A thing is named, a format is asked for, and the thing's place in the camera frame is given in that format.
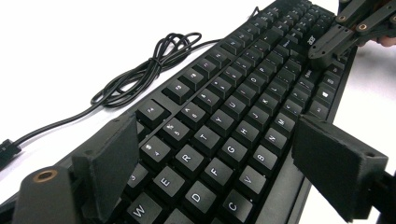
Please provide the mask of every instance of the space bar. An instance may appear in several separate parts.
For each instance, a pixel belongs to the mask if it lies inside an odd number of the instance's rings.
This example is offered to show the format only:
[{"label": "space bar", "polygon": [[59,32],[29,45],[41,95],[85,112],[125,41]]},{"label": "space bar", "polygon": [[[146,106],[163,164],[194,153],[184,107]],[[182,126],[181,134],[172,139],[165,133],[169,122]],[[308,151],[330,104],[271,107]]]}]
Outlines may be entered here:
[{"label": "space bar", "polygon": [[293,164],[290,151],[256,223],[287,223],[303,179],[303,174]]}]

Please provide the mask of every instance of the keyboard cable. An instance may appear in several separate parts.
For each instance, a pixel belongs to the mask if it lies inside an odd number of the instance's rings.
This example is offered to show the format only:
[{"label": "keyboard cable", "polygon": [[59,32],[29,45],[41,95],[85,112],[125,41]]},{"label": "keyboard cable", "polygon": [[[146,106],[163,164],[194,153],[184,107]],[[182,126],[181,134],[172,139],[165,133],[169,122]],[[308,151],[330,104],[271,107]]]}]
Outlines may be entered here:
[{"label": "keyboard cable", "polygon": [[[190,37],[194,36],[195,38],[193,40],[189,40]],[[63,119],[32,131],[15,142],[9,139],[5,140],[0,145],[0,171],[12,161],[14,155],[21,152],[20,145],[27,140],[66,123],[81,119],[99,106],[116,108],[131,103],[161,72],[180,64],[194,50],[219,42],[219,39],[217,39],[194,46],[201,38],[202,35],[200,33],[190,33],[187,35],[172,33],[167,35],[157,43],[151,58],[136,68],[115,77],[102,90],[95,94],[91,99],[91,107],[88,109],[68,119]]]}]

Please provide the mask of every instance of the cable connector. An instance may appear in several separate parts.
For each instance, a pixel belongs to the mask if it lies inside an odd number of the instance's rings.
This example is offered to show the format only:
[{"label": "cable connector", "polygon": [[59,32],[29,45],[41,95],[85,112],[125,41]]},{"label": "cable connector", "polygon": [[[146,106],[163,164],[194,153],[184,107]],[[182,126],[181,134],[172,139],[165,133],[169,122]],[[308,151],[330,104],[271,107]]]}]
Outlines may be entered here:
[{"label": "cable connector", "polygon": [[9,164],[14,155],[20,153],[21,148],[14,145],[9,139],[0,145],[0,170]]}]

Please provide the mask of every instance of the white surface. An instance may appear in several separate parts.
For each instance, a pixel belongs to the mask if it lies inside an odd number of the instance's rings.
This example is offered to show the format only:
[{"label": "white surface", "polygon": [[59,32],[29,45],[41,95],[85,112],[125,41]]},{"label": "white surface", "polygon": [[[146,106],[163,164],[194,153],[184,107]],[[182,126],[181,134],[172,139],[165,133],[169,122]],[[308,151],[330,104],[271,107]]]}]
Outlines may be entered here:
[{"label": "white surface", "polygon": [[[222,38],[255,6],[272,1],[1,1],[0,140],[21,136],[89,107],[109,80],[151,57],[169,33],[200,32]],[[331,11],[337,1],[313,1]],[[360,49],[335,124],[390,156],[396,119],[395,48]],[[181,66],[162,74],[159,85]],[[94,115],[22,145],[22,154],[0,172],[0,203],[33,171],[54,164],[123,110]],[[375,223],[371,220],[356,223]],[[300,223],[345,223],[314,190]]]}]

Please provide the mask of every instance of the black keyboard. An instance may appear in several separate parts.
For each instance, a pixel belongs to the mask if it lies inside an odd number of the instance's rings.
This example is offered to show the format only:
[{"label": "black keyboard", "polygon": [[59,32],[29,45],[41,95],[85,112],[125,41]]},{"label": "black keyboard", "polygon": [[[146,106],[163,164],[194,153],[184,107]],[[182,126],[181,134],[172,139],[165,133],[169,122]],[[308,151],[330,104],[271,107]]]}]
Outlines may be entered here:
[{"label": "black keyboard", "polygon": [[140,160],[109,222],[298,222],[310,184],[292,164],[296,121],[333,120],[356,51],[310,68],[333,19],[277,0],[134,105]]}]

